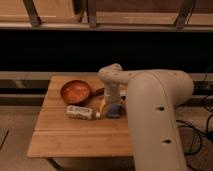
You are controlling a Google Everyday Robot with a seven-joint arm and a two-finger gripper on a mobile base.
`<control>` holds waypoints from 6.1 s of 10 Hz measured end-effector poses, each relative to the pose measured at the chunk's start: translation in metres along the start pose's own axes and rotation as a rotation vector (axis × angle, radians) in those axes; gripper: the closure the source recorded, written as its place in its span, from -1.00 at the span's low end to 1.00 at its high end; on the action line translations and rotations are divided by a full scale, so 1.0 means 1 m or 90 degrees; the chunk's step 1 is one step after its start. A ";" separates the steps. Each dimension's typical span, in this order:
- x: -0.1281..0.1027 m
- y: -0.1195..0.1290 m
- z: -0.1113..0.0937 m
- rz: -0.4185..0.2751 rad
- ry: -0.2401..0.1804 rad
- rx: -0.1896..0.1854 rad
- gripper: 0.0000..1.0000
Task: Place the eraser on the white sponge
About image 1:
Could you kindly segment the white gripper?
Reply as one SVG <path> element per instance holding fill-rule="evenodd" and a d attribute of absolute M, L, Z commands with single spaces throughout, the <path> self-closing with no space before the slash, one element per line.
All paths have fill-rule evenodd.
<path fill-rule="evenodd" d="M 115 83 L 104 85 L 104 100 L 101 104 L 101 114 L 107 116 L 108 107 L 110 104 L 116 103 L 121 105 L 121 97 L 119 92 L 119 85 Z"/>

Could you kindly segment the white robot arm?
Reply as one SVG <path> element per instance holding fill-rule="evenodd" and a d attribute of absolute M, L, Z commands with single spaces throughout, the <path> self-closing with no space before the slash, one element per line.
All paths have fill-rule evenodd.
<path fill-rule="evenodd" d="M 107 103 L 120 100 L 125 85 L 126 113 L 135 171 L 187 171 L 174 109 L 192 96 L 193 80 L 179 70 L 125 71 L 118 64 L 98 72 Z"/>

